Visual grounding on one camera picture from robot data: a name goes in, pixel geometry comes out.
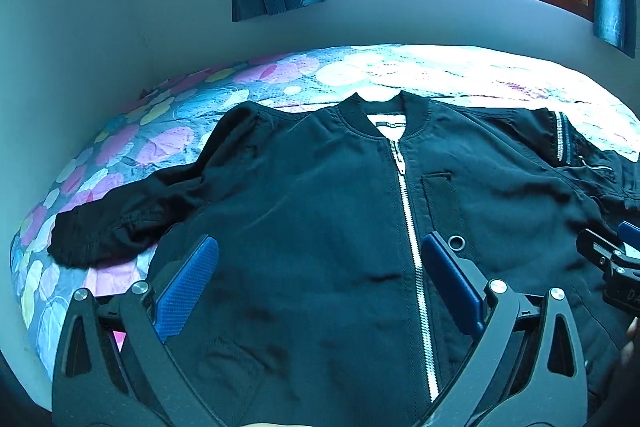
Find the person's right hand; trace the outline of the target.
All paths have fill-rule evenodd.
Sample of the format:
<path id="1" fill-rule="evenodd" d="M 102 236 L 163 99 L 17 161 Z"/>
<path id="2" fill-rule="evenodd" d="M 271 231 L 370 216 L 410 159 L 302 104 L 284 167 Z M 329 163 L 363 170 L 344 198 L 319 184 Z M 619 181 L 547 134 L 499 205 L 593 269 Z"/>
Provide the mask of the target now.
<path id="1" fill-rule="evenodd" d="M 620 364 L 628 365 L 639 350 L 639 317 L 635 317 L 628 326 L 626 332 L 627 342 L 620 351 Z"/>

